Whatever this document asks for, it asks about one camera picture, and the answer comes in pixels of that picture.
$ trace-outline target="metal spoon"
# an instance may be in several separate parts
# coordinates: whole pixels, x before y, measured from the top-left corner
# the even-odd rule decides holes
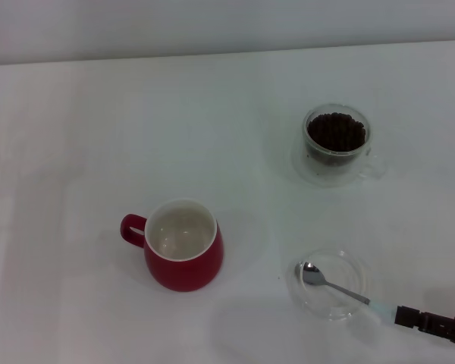
[[[297,267],[295,268],[295,273],[297,275],[300,274],[300,265],[297,264]],[[355,300],[358,300],[365,305],[369,305],[371,300],[367,297],[361,296],[360,294],[354,293],[351,290],[346,290],[345,288],[342,288],[340,286],[337,286],[336,284],[333,284],[331,282],[328,282],[322,272],[315,267],[312,263],[310,262],[305,262],[303,264],[303,270],[302,270],[302,279],[305,283],[310,284],[311,286],[329,286],[332,287],[336,290],[339,290],[342,293],[345,293],[347,296],[350,296],[354,298]]]

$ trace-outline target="spoon handle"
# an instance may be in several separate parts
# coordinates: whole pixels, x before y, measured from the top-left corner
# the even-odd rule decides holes
[[[337,286],[336,284],[333,284],[331,282],[326,281],[325,284],[328,285],[329,287],[339,290],[342,293],[345,293],[347,296],[350,296],[350,297],[354,298],[355,300],[358,300],[358,301],[364,303],[365,305],[369,305],[369,302],[371,302],[371,300],[369,298],[361,296],[360,294],[354,293],[351,290],[346,290],[345,288]]]

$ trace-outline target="mug handle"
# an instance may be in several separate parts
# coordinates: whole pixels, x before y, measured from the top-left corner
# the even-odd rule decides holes
[[[121,237],[125,239],[128,243],[132,243],[133,245],[143,248],[145,236],[142,234],[138,234],[137,232],[131,230],[131,228],[143,231],[145,229],[145,223],[146,218],[134,214],[126,215],[121,221],[120,226]]]

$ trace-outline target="white tabletop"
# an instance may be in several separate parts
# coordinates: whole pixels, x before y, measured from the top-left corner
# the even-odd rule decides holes
[[[372,121],[382,179],[320,189],[293,169],[326,102]],[[192,293],[119,235],[179,196],[225,240]],[[455,316],[455,42],[0,67],[0,364],[455,363],[364,310],[299,311],[285,271],[334,244],[372,298]]]

